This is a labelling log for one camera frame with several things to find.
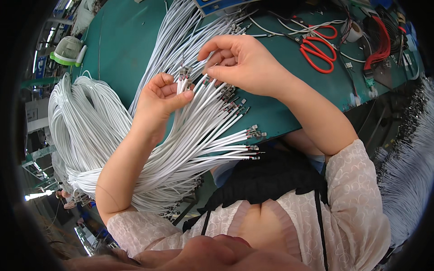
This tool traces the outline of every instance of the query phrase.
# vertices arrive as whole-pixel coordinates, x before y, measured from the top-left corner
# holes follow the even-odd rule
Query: green table
[[[88,50],[83,60],[83,67],[74,68],[72,78],[79,76],[80,71],[89,70],[93,78],[100,78],[107,82],[119,95],[125,107],[128,108],[146,70],[165,13],[163,0],[146,0],[139,4],[132,0],[108,1],[95,16],[88,31],[83,35],[82,39],[85,40]],[[302,13],[299,16],[310,24],[345,19],[344,14],[331,10],[325,11],[324,15]],[[286,28],[271,16],[262,14],[252,17],[268,30],[274,32],[286,31]],[[208,23],[213,19],[215,17],[207,17],[204,23]],[[244,20],[244,25],[250,23],[249,19]],[[335,25],[335,27],[339,36],[341,25]],[[299,26],[292,24],[292,28],[299,29]],[[247,30],[247,34],[252,35],[263,33],[264,31],[255,25],[252,25]],[[346,111],[351,108],[350,94],[353,91],[352,85],[346,71],[338,61],[334,62],[335,68],[332,73],[322,74],[310,66],[299,51],[299,45],[288,38],[272,36],[258,39],[291,73],[304,80],[339,109]],[[329,49],[321,45],[323,44],[318,47],[327,53]],[[343,44],[341,49],[355,59],[364,60],[363,51],[359,49],[357,43]],[[410,68],[413,68],[416,73],[418,70],[416,65],[420,63],[420,56],[410,51],[406,51],[406,53],[410,55],[413,63]],[[311,57],[319,67],[328,69],[328,64],[324,61],[316,59],[314,56]],[[355,71],[353,79],[358,95],[362,103],[365,103],[370,100],[368,95],[370,89],[366,87],[362,75],[363,63],[351,62]],[[406,81],[406,76],[402,67],[398,68],[393,60],[391,64],[392,82],[395,88]],[[407,73],[407,77],[411,78],[412,74]],[[386,87],[380,84],[376,84],[375,87],[379,95],[388,91]],[[301,128],[288,108],[279,101],[269,97],[252,95],[242,90],[238,91],[237,96],[247,99],[246,106],[250,106],[251,109],[248,114],[243,116],[222,136],[235,133],[253,124],[257,124],[261,131],[267,132],[267,138]],[[258,141],[257,139],[249,139],[247,142],[253,144]]]

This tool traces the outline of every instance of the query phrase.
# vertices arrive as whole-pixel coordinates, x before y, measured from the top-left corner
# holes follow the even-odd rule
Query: green and white fan
[[[59,64],[79,67],[83,61],[87,46],[75,37],[66,36],[57,45],[50,58]]]

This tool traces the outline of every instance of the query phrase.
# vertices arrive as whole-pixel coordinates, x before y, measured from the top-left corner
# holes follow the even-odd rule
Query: tape roll
[[[348,42],[355,42],[356,40],[358,40],[359,38],[361,38],[363,36],[363,32],[362,32],[362,29],[360,28],[360,26],[355,21],[351,20],[350,22],[351,22],[350,32],[347,33],[344,37],[345,37],[346,41],[348,41]],[[341,27],[341,33],[342,34],[348,32],[348,26],[347,25],[348,25],[348,23],[345,22],[344,25]]]

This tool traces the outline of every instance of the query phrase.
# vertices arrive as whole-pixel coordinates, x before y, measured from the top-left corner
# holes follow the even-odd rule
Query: woman's left hand
[[[178,86],[173,80],[170,74],[157,74],[143,87],[138,99],[131,130],[150,133],[154,144],[163,140],[170,113],[193,99],[191,90],[176,95]]]

